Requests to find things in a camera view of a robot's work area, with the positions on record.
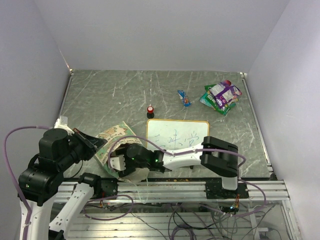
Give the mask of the blue small snack packet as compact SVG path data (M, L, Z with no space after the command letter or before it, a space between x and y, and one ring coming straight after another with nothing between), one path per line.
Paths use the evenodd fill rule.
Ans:
M191 103L189 101L189 98L188 98L186 92L183 91L183 90L177 90L177 93L178 93L178 95L180 97L180 100L181 100L183 106L184 107L189 107L191 105Z

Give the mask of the teal snack packet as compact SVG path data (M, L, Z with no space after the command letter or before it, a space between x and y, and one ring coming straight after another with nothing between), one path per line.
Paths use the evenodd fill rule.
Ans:
M224 116L232 109L232 107L235 106L235 105L232 105L232 106L219 108L216 101L207 92L200 97L199 102L206 105L207 107L213 108L216 112Z

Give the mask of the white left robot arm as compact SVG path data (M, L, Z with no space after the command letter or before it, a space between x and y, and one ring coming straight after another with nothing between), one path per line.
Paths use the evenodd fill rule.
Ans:
M64 172L80 161L90 160L104 145L104 138L87 135L77 128L70 129L63 119L47 129L39 140L39 152L19 176L21 192L22 240L64 240L70 227L90 199L102 193L102 179L83 173L74 186L71 197L55 219L50 219Z

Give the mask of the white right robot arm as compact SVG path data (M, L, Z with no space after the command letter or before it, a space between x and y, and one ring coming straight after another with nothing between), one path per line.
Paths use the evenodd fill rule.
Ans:
M112 157L116 145L127 138L144 140L156 149L149 150L142 144L129 143L120 154ZM220 192L226 198L238 192L239 167L245 162L246 158L239 154L237 145L213 136L205 136L202 143L195 146L166 150L146 138L128 135L116 140L107 155L108 167L119 173L125 171L126 167L142 166L164 173L182 167L203 166L221 177Z

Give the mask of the green printed paper bag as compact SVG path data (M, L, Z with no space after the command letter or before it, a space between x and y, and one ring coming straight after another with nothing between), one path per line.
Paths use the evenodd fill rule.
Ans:
M148 179L150 170L137 163L130 166L133 163L132 159L129 159L128 163L125 162L127 148L131 144L142 145L141 140L124 121L98 133L97 137L106 140L107 143L94 158L109 175L121 182L134 185L139 200L145 204L149 197L141 197L138 184Z

